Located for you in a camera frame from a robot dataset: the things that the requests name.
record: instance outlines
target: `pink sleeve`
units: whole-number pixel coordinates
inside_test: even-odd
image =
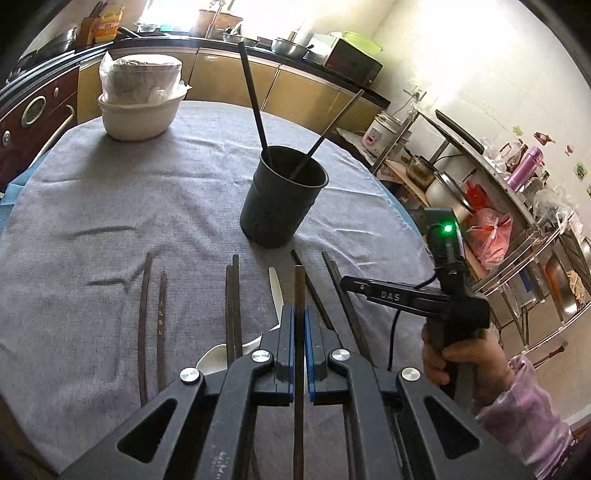
[[[538,385],[532,363],[518,355],[509,364],[515,371],[512,387],[483,408],[476,419],[543,479],[558,464],[573,437],[552,409],[548,393]]]

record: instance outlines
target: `black countertop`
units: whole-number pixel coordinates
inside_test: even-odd
[[[66,52],[51,60],[47,60],[33,69],[16,78],[8,85],[0,89],[0,116],[9,111],[13,106],[25,98],[32,90],[37,89],[45,82],[56,77],[58,74],[68,71],[75,65],[91,59],[107,50],[118,48],[141,48],[141,47],[180,47],[180,48],[211,48],[213,50],[231,51],[238,53],[236,44],[218,40],[206,40],[194,37],[144,37],[125,38],[114,42],[103,43],[95,46],[85,47]],[[315,75],[338,87],[344,88],[351,93],[357,93],[363,87],[342,75],[333,72],[321,65],[306,60],[292,60],[277,55],[263,48],[247,47],[248,54],[264,60],[273,61],[302,72]],[[390,101],[377,94],[373,90],[365,89],[363,98],[386,109]]]

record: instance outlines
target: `red plastic bag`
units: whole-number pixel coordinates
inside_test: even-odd
[[[490,198],[479,184],[474,184],[470,180],[466,182],[466,197],[475,211],[483,208],[493,208]]]
[[[480,264],[487,270],[498,267],[505,259],[513,218],[492,208],[476,212],[466,231],[466,241]]]

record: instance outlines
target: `white spoon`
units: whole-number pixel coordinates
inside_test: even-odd
[[[273,295],[273,303],[275,304],[275,311],[277,312],[278,324],[271,330],[276,330],[281,326],[281,310],[283,308],[283,294],[281,292],[281,285],[275,268],[269,268],[269,279],[271,281],[271,294]],[[260,337],[251,340],[242,345],[242,352],[244,355],[253,353],[261,344]],[[216,345],[210,348],[205,355],[201,357],[196,366],[203,375],[210,375],[216,372],[221,372],[228,368],[228,348],[225,343]]]

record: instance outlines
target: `pink thermos bottle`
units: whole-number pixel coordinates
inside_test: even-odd
[[[531,147],[507,180],[507,185],[516,192],[531,178],[538,166],[544,166],[544,154],[538,147]]]

